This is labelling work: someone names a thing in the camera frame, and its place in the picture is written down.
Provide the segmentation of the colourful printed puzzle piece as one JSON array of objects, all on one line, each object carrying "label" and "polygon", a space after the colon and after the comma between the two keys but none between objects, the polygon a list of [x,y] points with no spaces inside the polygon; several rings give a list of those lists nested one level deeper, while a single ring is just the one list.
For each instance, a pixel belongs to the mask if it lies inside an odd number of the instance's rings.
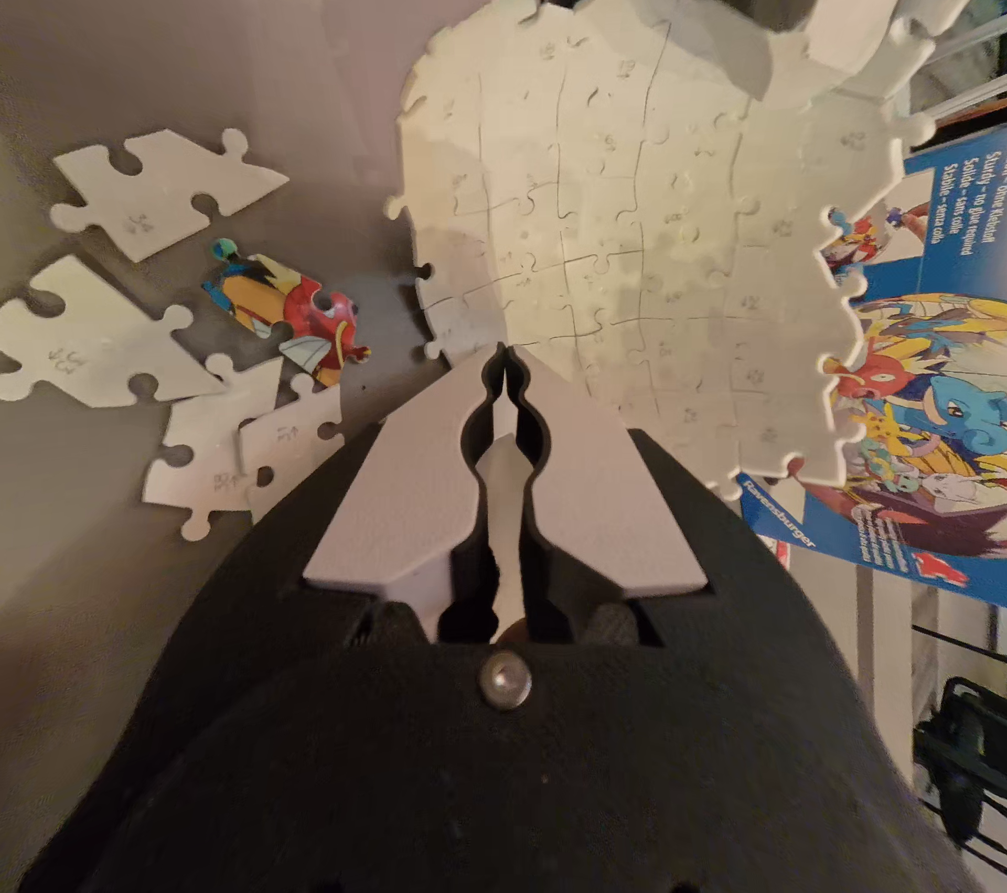
[{"label": "colourful printed puzzle piece", "polygon": [[279,351],[316,383],[337,386],[348,363],[371,357],[356,343],[359,308],[346,295],[271,257],[245,256],[229,238],[215,240],[211,252],[220,267],[202,284],[211,301],[258,338],[288,327]]}]

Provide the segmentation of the black metal equipment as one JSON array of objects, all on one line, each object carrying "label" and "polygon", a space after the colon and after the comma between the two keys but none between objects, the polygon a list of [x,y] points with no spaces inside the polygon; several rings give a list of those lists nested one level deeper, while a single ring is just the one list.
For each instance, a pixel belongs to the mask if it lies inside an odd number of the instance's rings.
[{"label": "black metal equipment", "polygon": [[913,762],[936,799],[920,797],[960,852],[1006,874],[1005,839],[983,831],[1006,817],[1006,698],[963,676],[946,680],[937,709],[913,729]]}]

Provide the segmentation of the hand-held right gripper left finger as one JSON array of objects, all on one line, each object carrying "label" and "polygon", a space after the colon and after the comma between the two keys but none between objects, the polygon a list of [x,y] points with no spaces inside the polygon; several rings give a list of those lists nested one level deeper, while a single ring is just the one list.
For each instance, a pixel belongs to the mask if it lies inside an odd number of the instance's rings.
[{"label": "hand-held right gripper left finger", "polygon": [[492,419],[503,361],[501,345],[477,349],[384,420],[304,568],[307,584],[404,604],[438,639],[442,616],[483,577],[456,571],[455,559],[485,529],[475,464],[492,425],[474,448],[463,438],[473,419]]}]

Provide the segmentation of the partly built puzzle ball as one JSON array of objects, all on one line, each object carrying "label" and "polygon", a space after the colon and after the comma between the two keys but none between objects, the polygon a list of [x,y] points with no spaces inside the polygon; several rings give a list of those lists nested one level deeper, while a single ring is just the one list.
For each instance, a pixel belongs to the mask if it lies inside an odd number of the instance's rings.
[{"label": "partly built puzzle ball", "polygon": [[495,0],[401,97],[417,294],[451,363],[522,346],[724,497],[743,472],[846,479],[863,333],[824,248],[936,131],[837,89],[767,106],[707,59],[687,0]]}]

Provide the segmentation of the white puzzle piece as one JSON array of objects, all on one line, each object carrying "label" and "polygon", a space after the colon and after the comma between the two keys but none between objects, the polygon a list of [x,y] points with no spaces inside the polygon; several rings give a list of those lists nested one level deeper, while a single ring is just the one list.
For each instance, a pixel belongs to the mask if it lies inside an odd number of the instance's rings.
[{"label": "white puzzle piece", "polygon": [[181,467],[153,460],[142,501],[186,510],[188,517],[180,528],[185,541],[204,539],[214,512],[250,510],[253,479],[243,470],[239,432],[244,422],[273,410],[282,367],[282,358],[276,357],[236,371],[230,357],[213,354],[205,369],[221,383],[222,392],[189,397],[172,406],[162,444],[184,446],[192,457]]},{"label": "white puzzle piece", "polygon": [[499,581],[492,609],[497,617],[494,640],[524,618],[520,564],[523,491],[532,465],[517,445],[518,411],[507,394],[492,409],[494,441],[478,460],[476,471],[486,488],[488,541]]},{"label": "white puzzle piece", "polygon": [[67,233],[102,229],[133,263],[139,263],[208,227],[192,201],[206,195],[230,217],[270,195],[289,178],[245,161],[249,142],[234,128],[220,136],[222,151],[171,130],[131,137],[127,152],[141,163],[136,174],[115,168],[107,146],[88,145],[56,156],[53,164],[82,196],[83,205],[58,203],[51,224]]},{"label": "white puzzle piece", "polygon": [[37,383],[50,383],[90,408],[128,407],[137,401],[129,383],[138,374],[156,381],[159,402],[226,391],[215,373],[173,338],[194,322],[184,306],[172,304],[153,319],[71,255],[29,284],[56,295],[63,309],[42,317],[22,299],[2,304],[1,351],[19,365],[2,373],[3,402],[23,400]]},{"label": "white puzzle piece", "polygon": [[315,391],[311,376],[291,381],[296,400],[251,421],[238,433],[242,472],[249,479],[251,519],[262,520],[345,444],[338,384]]}]

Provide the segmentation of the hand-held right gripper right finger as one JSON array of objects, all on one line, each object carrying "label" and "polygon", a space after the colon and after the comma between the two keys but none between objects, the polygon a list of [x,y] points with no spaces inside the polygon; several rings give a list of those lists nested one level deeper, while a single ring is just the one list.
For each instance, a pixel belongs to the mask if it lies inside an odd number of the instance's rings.
[{"label": "hand-held right gripper right finger", "polygon": [[708,577],[614,412],[508,348],[516,446],[531,465],[519,561],[530,639],[574,643],[597,612],[702,592]]}]

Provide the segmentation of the blue puzzle box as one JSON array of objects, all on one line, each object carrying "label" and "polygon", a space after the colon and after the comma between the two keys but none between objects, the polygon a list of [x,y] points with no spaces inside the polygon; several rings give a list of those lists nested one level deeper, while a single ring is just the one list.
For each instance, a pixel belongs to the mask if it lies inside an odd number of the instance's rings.
[{"label": "blue puzzle box", "polygon": [[864,431],[844,483],[795,459],[782,480],[740,475],[740,505],[767,539],[1005,607],[1005,112],[965,125],[824,253],[866,278],[864,345],[831,398]]}]

